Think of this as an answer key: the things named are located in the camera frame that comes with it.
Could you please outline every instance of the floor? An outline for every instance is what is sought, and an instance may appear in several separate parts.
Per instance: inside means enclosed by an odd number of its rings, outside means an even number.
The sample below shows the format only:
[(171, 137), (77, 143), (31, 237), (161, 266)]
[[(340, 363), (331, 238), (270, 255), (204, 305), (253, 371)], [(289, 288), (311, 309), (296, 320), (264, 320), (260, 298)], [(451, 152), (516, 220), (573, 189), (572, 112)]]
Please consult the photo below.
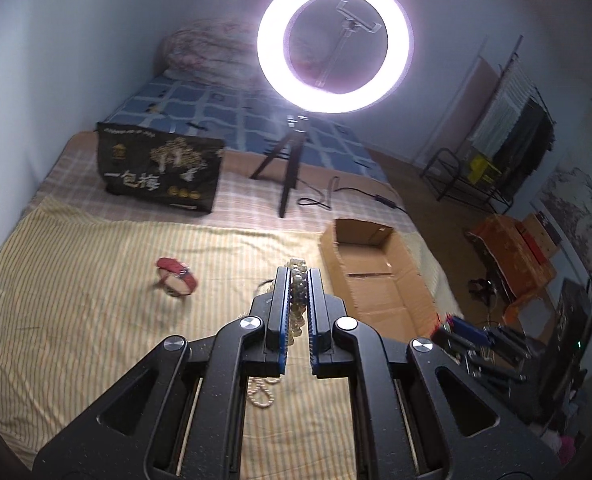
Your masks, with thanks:
[[(383, 153), (371, 150), (369, 153), (403, 199), (404, 208), (445, 270), (464, 318), (483, 325), (487, 319), (487, 307), (471, 297), (467, 282), (483, 278), (486, 269), (464, 238), (463, 231), (480, 223), (488, 214), (448, 198), (437, 202), (429, 187), (420, 179), (418, 168)], [(491, 311), (492, 320), (502, 321), (503, 307), (502, 300), (499, 300)], [(550, 333), (550, 327), (544, 330), (544, 338), (547, 332)]]

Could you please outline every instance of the glowing white ring light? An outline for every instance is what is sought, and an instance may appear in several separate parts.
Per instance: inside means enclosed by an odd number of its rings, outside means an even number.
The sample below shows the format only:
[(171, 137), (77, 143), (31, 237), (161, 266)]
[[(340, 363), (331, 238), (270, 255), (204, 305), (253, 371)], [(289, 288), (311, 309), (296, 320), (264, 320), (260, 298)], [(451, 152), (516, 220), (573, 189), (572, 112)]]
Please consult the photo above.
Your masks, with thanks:
[(274, 0), (258, 30), (258, 59), (271, 86), (288, 101), (310, 112), (342, 113), (364, 108), (382, 99), (405, 72), (411, 51), (411, 34), (405, 13), (396, 0), (365, 0), (383, 20), (387, 54), (378, 73), (361, 88), (333, 94), (298, 79), (284, 55), (284, 38), (292, 17), (311, 0)]

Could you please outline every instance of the black object on bed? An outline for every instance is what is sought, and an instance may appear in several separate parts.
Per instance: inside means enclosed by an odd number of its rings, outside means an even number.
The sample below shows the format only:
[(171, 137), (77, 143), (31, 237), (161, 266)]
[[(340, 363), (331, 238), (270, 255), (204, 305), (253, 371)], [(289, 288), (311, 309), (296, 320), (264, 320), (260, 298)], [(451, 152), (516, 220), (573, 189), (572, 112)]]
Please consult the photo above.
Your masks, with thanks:
[(211, 212), (225, 143), (98, 123), (98, 173), (113, 194)]

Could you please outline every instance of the blue checkered bedsheet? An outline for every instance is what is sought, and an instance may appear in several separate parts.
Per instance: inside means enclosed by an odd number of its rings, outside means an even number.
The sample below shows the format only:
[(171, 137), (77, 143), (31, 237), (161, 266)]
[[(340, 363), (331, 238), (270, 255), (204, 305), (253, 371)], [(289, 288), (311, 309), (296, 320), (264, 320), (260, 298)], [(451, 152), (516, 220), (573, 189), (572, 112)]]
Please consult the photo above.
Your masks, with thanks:
[[(230, 150), (266, 153), (287, 133), (298, 109), (273, 91), (249, 92), (156, 77), (106, 122), (223, 139)], [(311, 114), (301, 160), (306, 164), (387, 179), (356, 135), (329, 116)]]

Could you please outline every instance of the open cardboard box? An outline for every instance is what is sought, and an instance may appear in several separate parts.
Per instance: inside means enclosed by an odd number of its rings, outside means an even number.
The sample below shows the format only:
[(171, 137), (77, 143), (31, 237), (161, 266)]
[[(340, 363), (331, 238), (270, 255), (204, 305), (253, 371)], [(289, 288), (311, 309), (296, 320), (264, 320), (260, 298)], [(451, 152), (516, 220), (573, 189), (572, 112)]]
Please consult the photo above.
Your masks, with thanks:
[(438, 311), (400, 233), (338, 218), (321, 236), (320, 248), (348, 316), (405, 343), (431, 335)]

